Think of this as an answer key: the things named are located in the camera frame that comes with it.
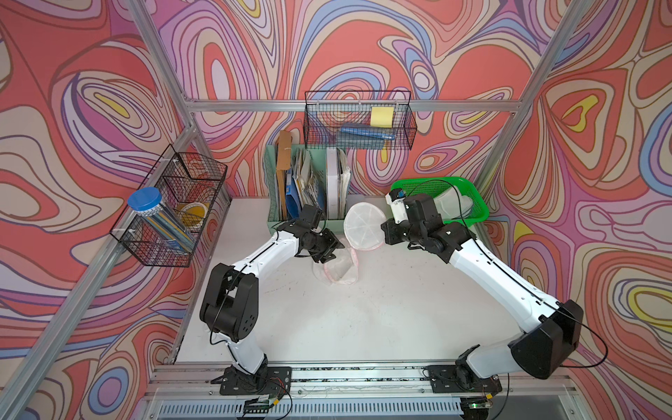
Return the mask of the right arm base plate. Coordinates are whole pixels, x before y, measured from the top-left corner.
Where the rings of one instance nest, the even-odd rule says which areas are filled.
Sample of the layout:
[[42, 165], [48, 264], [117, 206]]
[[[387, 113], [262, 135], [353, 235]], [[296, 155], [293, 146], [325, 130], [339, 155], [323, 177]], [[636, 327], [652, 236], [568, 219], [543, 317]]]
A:
[[498, 377], [479, 378], [467, 366], [430, 365], [424, 367], [422, 373], [430, 382], [434, 394], [474, 393], [495, 396], [502, 392]]

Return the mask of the brown cardboard folder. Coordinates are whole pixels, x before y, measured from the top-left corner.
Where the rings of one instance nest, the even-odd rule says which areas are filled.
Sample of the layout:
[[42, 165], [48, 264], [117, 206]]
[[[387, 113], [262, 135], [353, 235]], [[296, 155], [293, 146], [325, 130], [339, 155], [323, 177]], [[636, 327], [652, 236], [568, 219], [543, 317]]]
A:
[[280, 131], [276, 143], [276, 183], [278, 183], [278, 205], [280, 220], [286, 221], [288, 213], [285, 206], [286, 175], [291, 169], [292, 162], [292, 134], [289, 131]]

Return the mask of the blue pen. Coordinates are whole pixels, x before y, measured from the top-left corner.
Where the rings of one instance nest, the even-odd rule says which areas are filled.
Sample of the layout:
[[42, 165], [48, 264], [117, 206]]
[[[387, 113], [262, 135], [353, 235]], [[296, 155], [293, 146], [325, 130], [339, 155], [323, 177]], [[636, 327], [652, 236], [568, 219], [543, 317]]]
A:
[[383, 129], [369, 126], [343, 126], [339, 132], [348, 136], [373, 138], [383, 141], [394, 141], [396, 139], [395, 132], [392, 129]]

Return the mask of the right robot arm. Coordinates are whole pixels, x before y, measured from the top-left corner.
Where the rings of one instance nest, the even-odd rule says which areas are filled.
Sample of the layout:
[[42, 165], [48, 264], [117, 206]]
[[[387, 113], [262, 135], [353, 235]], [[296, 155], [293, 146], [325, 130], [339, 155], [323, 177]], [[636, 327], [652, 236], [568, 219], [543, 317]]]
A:
[[461, 222], [446, 223], [427, 194], [407, 196], [397, 188], [386, 196], [392, 218], [381, 224], [388, 245], [407, 243], [465, 273], [493, 297], [518, 325], [516, 336], [489, 346], [475, 345], [456, 360], [465, 387], [476, 379], [525, 372], [549, 378], [577, 349], [584, 311], [524, 280], [495, 257]]

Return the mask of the blue folder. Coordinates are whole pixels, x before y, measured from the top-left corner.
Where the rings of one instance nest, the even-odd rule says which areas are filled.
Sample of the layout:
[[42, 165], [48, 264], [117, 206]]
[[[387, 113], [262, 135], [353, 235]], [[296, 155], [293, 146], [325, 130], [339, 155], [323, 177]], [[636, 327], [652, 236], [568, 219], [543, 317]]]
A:
[[289, 219], [296, 219], [302, 211], [301, 193], [290, 173], [286, 175], [285, 206]]

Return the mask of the magazines in organizer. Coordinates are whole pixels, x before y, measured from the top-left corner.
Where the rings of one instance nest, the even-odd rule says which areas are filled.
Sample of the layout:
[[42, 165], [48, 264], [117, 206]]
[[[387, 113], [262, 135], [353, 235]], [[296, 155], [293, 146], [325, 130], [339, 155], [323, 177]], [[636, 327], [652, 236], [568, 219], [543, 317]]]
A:
[[297, 149], [292, 157], [292, 179], [299, 195], [301, 208], [306, 205], [327, 210], [327, 197], [323, 177], [314, 168], [311, 152]]

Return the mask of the aluminium frame rail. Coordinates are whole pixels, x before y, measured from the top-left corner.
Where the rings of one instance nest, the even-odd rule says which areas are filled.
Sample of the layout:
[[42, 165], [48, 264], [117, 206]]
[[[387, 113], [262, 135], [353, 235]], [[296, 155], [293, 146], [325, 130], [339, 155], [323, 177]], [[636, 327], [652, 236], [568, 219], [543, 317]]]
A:
[[[365, 101], [365, 100], [310, 100], [308, 104], [315, 103], [320, 107], [327, 105], [348, 105], [357, 108], [365, 106], [391, 107], [397, 104], [407, 104], [413, 111], [493, 111], [493, 112], [516, 112], [523, 105], [522, 101], [516, 100], [388, 100], [388, 101]], [[188, 100], [185, 106], [191, 112], [299, 112], [304, 111], [305, 101], [299, 100]]]

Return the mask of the green plastic basket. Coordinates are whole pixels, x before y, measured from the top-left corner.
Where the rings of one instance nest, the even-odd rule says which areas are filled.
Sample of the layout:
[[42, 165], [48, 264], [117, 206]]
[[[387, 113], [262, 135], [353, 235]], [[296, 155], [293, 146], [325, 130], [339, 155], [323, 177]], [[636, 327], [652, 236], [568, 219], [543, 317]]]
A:
[[468, 228], [484, 222], [490, 211], [475, 185], [466, 178], [434, 177], [397, 180], [391, 190], [400, 188], [408, 196], [427, 194], [444, 218], [444, 222], [462, 222]]

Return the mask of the yellow tape roll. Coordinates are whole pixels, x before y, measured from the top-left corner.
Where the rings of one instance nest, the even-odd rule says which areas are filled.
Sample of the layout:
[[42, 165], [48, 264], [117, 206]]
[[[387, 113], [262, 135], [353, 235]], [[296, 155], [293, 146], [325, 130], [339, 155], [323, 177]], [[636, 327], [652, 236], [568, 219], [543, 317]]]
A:
[[187, 229], [195, 230], [201, 228], [203, 222], [206, 220], [208, 207], [200, 202], [179, 204], [177, 206], [177, 214]]

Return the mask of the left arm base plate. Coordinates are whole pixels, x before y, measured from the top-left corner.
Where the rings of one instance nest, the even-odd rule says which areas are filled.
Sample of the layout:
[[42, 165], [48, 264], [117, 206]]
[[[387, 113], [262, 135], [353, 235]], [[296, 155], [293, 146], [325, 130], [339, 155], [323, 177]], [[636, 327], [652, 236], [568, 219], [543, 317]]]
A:
[[222, 376], [211, 381], [219, 384], [219, 393], [231, 396], [282, 396], [291, 390], [292, 369], [290, 367], [263, 367], [256, 374], [247, 374], [235, 367], [227, 367]]

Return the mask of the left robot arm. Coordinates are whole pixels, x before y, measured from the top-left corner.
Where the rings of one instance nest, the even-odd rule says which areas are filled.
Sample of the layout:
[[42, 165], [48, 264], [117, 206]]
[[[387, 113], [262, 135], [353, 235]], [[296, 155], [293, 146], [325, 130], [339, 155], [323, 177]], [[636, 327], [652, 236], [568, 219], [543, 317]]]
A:
[[335, 250], [344, 247], [333, 231], [318, 227], [321, 219], [321, 209], [305, 206], [297, 218], [281, 222], [251, 255], [211, 270], [199, 319], [213, 337], [223, 339], [235, 371], [256, 377], [268, 363], [253, 334], [262, 281], [304, 251], [313, 262], [325, 264], [336, 259]]

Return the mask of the white binder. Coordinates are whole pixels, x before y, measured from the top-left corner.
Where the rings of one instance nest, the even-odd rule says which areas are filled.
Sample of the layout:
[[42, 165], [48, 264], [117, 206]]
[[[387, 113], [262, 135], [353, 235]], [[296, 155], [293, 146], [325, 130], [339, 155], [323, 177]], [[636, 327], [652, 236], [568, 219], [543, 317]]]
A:
[[339, 217], [339, 156], [336, 148], [327, 148], [325, 153], [325, 182], [327, 182], [327, 218]]

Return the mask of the yellow sticky note pad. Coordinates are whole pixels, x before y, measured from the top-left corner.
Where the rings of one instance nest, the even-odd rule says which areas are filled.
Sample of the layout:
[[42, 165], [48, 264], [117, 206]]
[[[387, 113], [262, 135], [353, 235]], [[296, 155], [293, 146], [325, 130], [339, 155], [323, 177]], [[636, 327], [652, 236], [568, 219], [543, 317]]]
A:
[[394, 124], [395, 108], [389, 106], [372, 107], [369, 124], [371, 127], [390, 129]]

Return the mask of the mint green file organizer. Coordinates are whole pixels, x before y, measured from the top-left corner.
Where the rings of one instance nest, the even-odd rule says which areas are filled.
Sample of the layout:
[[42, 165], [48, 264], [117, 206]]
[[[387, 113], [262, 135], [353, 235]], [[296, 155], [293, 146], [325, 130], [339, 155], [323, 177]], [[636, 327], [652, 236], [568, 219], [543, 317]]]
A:
[[[304, 145], [292, 145], [292, 152], [290, 153], [290, 163], [294, 163], [294, 159], [304, 157], [306, 163], [311, 164], [313, 174], [320, 182], [320, 188], [325, 196], [327, 193], [327, 151], [319, 149], [306, 149]], [[264, 169], [264, 180], [269, 190], [269, 213], [267, 218], [267, 225], [269, 232], [274, 233], [275, 229], [282, 223], [290, 220], [292, 214], [287, 210], [286, 193], [287, 181], [289, 175], [294, 175], [297, 171], [294, 169], [278, 170], [278, 147], [276, 145], [267, 145], [264, 149], [262, 157], [262, 169]], [[325, 205], [326, 196], [320, 201], [320, 206]]]

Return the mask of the jar with blue lid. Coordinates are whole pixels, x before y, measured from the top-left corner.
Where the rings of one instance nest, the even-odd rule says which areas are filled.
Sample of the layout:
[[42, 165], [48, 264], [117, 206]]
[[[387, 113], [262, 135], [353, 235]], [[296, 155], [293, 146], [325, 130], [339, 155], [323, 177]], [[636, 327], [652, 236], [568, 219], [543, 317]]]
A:
[[177, 215], [166, 206], [163, 195], [157, 187], [144, 187], [133, 192], [127, 200], [128, 206], [152, 227], [164, 241], [166, 246], [182, 255], [194, 251], [194, 238], [178, 219]]

